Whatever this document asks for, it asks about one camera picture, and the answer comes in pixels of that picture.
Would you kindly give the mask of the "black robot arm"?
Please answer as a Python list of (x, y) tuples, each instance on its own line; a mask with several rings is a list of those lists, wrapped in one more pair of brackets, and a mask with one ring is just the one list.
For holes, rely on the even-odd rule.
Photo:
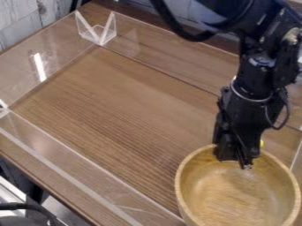
[(220, 161), (252, 166), (260, 154), (260, 137), (290, 111), (287, 85), (301, 73), (302, 16), (285, 0), (195, 0), (198, 21), (212, 32), (239, 38), (239, 67), (220, 89), (212, 142)]

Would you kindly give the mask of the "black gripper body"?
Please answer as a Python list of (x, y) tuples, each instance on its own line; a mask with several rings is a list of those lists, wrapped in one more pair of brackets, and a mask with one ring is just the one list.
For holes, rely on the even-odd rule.
[(279, 130), (287, 122), (285, 118), (275, 126), (282, 109), (287, 109), (287, 90), (278, 89), (264, 99), (248, 98), (232, 80), (230, 86), (222, 88), (216, 105), (216, 118), (222, 117), (227, 122), (230, 134), (238, 142), (236, 162), (242, 170), (248, 170), (260, 155), (259, 141), (264, 130)]

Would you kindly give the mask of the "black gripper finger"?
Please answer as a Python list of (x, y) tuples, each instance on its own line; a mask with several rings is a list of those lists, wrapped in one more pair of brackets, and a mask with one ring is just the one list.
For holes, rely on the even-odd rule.
[(212, 143), (216, 145), (214, 151), (215, 156), (231, 155), (231, 134), (228, 124), (222, 117), (216, 118)]
[(216, 145), (216, 159), (219, 161), (236, 161), (238, 142), (232, 135), (223, 135)]

